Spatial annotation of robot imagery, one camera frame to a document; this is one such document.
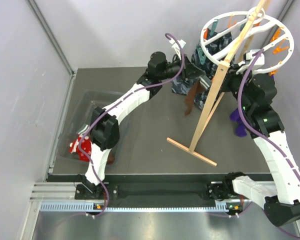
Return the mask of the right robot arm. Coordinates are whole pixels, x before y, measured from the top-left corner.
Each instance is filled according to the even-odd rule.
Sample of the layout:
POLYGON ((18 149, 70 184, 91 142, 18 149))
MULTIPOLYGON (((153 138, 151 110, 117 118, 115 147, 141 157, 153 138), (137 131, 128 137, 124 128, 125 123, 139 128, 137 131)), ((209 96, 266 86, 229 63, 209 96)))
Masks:
POLYGON ((223 192, 257 204, 276 227, 300 220, 300 171, 289 149, 279 115, 272 108, 277 94, 274 79, 267 73, 253 73, 264 49, 252 54, 247 70, 237 76, 229 73, 222 90, 237 100, 237 118, 249 131, 270 170, 275 190, 270 190, 242 172, 232 172, 223 180, 223 192))

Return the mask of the white round sock hanger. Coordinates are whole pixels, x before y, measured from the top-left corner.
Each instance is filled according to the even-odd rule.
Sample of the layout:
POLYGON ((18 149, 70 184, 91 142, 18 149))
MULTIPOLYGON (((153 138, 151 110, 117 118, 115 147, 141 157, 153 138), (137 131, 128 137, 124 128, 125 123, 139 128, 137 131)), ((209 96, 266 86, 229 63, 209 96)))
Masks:
MULTIPOLYGON (((200 34, 200 46, 203 50, 203 53, 206 55, 206 57, 212 61, 214 64, 218 65, 221 63, 222 58, 226 58, 227 51, 231 49, 232 47, 232 42, 237 38, 235 38, 231 43, 229 43, 224 49, 218 51, 216 54, 212 55, 209 53, 207 46, 214 41, 222 38, 224 35, 230 33, 232 30, 242 27, 241 32, 243 31, 243 28, 247 25, 247 17, 248 17, 248 12, 252 12, 255 7, 251 8, 248 11, 232 11, 232 12, 227 12, 220 14, 216 16, 215 18, 209 20, 204 27, 201 30, 200 34), (217 33, 215 36, 212 36, 209 39, 206 39, 206 35, 208 32, 208 27, 211 26, 213 27, 218 23, 220 19, 224 18, 232 18, 234 16, 245 16, 245 18, 239 22, 236 22, 235 24, 229 26, 227 29, 217 33)), ((270 40, 270 43, 267 45, 263 46, 261 49, 265 52, 271 48, 274 48, 280 43, 283 42, 281 45, 283 46, 289 46, 289 49, 287 49, 287 55, 286 57, 279 61, 276 65, 262 69, 262 68, 253 68, 252 73, 253 74, 268 74, 272 72, 276 72, 279 68, 281 68, 284 64, 288 62, 288 60, 291 58, 294 49, 295 49, 295 41, 293 39, 293 35, 291 34, 290 30, 279 20, 266 15, 265 11, 262 11, 260 14, 258 14, 257 19, 254 21, 253 27, 250 29, 249 33, 245 36, 244 41, 242 43, 247 44, 248 39, 251 39, 254 37, 254 35, 266 32, 270 30, 273 27, 277 27, 277 31, 275 34, 272 36, 272 39, 270 40)))

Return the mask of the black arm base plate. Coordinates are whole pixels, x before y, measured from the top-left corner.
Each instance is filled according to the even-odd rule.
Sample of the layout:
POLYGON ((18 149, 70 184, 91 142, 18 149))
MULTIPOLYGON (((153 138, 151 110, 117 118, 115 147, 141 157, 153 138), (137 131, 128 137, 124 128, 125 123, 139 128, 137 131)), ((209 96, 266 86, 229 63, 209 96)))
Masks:
POLYGON ((145 197, 146 200, 154 197, 197 197, 200 200, 232 199, 237 194, 226 189, 222 183, 205 182, 110 182, 106 185, 106 192, 102 185, 88 186, 87 183, 81 183, 76 186, 76 200, 101 200, 110 199, 118 201, 128 197, 138 199, 145 197))

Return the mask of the dark patterned sock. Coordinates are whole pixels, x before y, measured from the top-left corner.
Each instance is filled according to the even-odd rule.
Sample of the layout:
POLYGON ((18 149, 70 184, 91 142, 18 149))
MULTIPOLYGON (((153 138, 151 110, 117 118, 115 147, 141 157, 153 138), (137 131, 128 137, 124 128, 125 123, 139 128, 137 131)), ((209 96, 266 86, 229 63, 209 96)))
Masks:
POLYGON ((174 94, 185 95, 184 103, 187 106, 185 115, 190 114, 193 106, 203 109, 208 97, 209 89, 218 66, 210 61, 198 43, 191 56, 191 63, 201 72, 192 74, 187 80, 180 76, 171 82, 171 91, 174 94))

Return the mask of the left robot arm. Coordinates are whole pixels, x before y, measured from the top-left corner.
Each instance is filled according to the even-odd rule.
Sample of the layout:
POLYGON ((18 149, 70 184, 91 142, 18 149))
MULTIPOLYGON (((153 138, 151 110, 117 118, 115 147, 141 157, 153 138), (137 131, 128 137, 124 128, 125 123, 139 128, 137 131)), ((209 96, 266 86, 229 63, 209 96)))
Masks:
POLYGON ((78 148, 88 158, 89 165, 82 185, 92 198, 99 198, 105 187, 105 168, 112 149, 120 140, 120 124, 136 108, 152 99, 163 85, 180 78, 187 81, 203 75, 185 55, 186 42, 166 33, 177 56, 169 62, 161 51, 151 54, 147 68, 133 86, 120 98, 92 112, 91 122, 81 137, 78 148))

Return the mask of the brown sock with stripes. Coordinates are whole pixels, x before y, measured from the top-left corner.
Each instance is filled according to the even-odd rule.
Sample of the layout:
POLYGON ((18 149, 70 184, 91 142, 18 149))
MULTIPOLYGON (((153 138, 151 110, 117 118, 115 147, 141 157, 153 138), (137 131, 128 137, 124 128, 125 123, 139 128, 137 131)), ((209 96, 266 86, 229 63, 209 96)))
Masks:
POLYGON ((198 78, 184 99, 187 107, 184 113, 185 116, 188 116, 192 112, 194 106, 197 106, 200 110, 203 109, 211 85, 212 80, 208 76, 204 75, 198 78))

